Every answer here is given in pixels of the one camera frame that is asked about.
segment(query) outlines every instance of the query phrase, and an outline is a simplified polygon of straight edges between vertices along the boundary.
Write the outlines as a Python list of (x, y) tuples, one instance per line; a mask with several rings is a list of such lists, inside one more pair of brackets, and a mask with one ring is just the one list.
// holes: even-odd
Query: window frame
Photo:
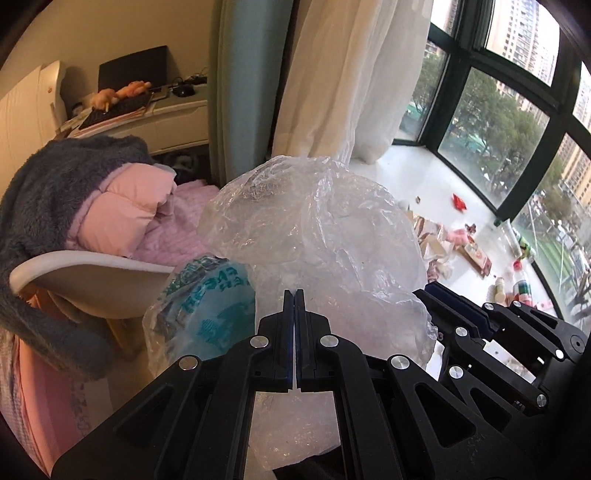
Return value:
[[(434, 24), (430, 25), (428, 40), (446, 52), (446, 64), (417, 140), (394, 139), (393, 144), (426, 147), (457, 174), (498, 218), (513, 220), (542, 181), (564, 136), (568, 134), (591, 158), (591, 132), (573, 114), (579, 93), (582, 62), (562, 29), (554, 76), (551, 85), (547, 85), (508, 58), (486, 49), (494, 3), (495, 0), (460, 1), (454, 19), (453, 35), (448, 35)], [(544, 7), (547, 0), (538, 0), (538, 3)], [(498, 207), (439, 153), (439, 146), (453, 119), (472, 68), (500, 80), (549, 117), (548, 125), (530, 161)], [(554, 293), (535, 262), (533, 267), (550, 295), (558, 316), (562, 318)]]

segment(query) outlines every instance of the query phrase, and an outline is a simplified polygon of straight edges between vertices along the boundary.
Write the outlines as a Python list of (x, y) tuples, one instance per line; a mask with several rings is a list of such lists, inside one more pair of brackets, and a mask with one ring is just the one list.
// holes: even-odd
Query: glass pane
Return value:
[(548, 116), (502, 82), (472, 69), (439, 153), (495, 205), (530, 161)]
[(435, 0), (431, 10), (431, 23), (437, 25), (445, 33), (453, 35), (453, 27), (460, 0)]
[(536, 250), (536, 261), (567, 321), (591, 316), (591, 161), (568, 135), (513, 226)]
[(495, 0), (486, 48), (552, 84), (560, 27), (535, 0)]
[(591, 124), (591, 102), (589, 97), (591, 96), (591, 75), (587, 67), (583, 63), (581, 65), (581, 82), (579, 83), (579, 94), (577, 95), (577, 102), (574, 104), (573, 115), (579, 119), (579, 121), (591, 131), (589, 128)]
[(416, 140), (433, 103), (447, 54), (434, 43), (427, 42), (421, 74), (414, 88), (407, 111), (402, 117), (396, 138)]

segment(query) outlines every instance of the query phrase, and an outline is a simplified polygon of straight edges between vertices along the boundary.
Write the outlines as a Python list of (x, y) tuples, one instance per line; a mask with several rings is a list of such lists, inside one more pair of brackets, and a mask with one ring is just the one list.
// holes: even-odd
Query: plastic bottle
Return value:
[(513, 295), (514, 300), (517, 300), (524, 305), (534, 306), (534, 302), (531, 298), (531, 285), (527, 278), (526, 273), (523, 271), (523, 265), (521, 260), (515, 260), (513, 262)]
[(505, 279), (498, 277), (495, 282), (495, 303), (505, 305)]

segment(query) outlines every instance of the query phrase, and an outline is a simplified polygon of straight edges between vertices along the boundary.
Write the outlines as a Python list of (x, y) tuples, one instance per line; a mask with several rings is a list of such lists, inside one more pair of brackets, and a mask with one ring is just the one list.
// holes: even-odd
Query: high-rise building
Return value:
[(451, 35), (459, 3), (459, 0), (435, 0), (431, 13), (431, 22)]
[(550, 85), (552, 83), (555, 68), (556, 55), (550, 51), (548, 45), (541, 46), (532, 73), (542, 80), (542, 82)]
[(571, 194), (587, 208), (591, 205), (591, 161), (574, 142), (571, 148), (562, 178)]
[[(579, 94), (574, 105), (574, 115), (587, 128), (591, 125), (591, 82), (581, 76)], [(558, 149), (563, 160), (562, 178), (573, 195), (584, 207), (591, 206), (591, 161), (568, 135)]]
[[(539, 22), (540, 6), (536, 0), (496, 0), (486, 47), (534, 73)], [(515, 91), (506, 86), (503, 93), (515, 96)]]

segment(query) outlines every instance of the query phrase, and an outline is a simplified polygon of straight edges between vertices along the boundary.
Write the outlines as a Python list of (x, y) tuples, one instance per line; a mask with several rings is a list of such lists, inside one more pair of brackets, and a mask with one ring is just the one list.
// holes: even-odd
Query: white chair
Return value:
[(106, 319), (124, 355), (132, 349), (119, 320), (142, 317), (162, 292), (173, 267), (114, 255), (62, 250), (39, 255), (10, 274), (12, 293), (44, 288), (81, 311)]

